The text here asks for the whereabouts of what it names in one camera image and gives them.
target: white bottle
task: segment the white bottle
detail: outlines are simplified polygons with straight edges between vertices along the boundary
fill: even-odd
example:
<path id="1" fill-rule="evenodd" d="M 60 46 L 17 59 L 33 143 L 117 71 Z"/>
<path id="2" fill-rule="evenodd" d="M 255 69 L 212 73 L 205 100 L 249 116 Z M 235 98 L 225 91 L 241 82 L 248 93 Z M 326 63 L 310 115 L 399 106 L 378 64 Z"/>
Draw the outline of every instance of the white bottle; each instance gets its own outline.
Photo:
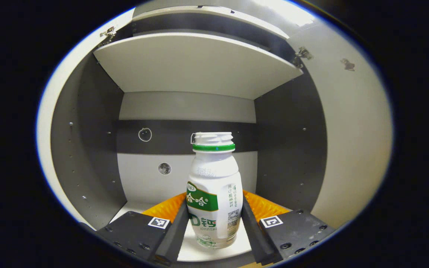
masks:
<path id="1" fill-rule="evenodd" d="M 197 132 L 186 185 L 186 204 L 196 240 L 205 248 L 235 242 L 243 206 L 243 187 L 232 155 L 231 132 Z"/>

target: bottle label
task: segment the bottle label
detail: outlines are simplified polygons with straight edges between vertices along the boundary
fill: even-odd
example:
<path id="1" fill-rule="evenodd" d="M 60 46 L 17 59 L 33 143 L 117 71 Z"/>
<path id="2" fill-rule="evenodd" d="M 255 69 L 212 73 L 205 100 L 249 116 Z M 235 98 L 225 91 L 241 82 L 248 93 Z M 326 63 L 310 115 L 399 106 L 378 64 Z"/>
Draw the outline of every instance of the bottle label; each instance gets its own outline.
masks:
<path id="1" fill-rule="evenodd" d="M 218 210 L 218 197 L 199 190 L 193 183 L 188 182 L 186 185 L 186 204 L 204 211 L 216 211 Z"/>

